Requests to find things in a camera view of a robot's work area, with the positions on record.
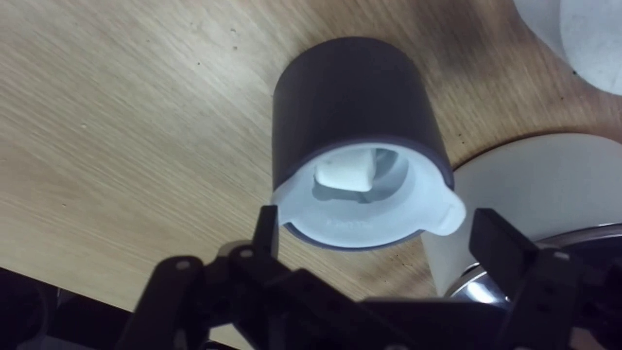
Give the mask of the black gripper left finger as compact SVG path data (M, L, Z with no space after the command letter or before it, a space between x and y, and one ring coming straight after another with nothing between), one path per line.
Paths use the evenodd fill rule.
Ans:
M253 234L253 248L270 257L278 257L278 230L278 209L263 207Z

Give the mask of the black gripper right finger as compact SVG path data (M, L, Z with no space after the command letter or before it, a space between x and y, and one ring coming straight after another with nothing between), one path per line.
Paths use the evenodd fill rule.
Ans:
M469 250L496 281L519 281L539 255L539 248L492 209L474 213Z

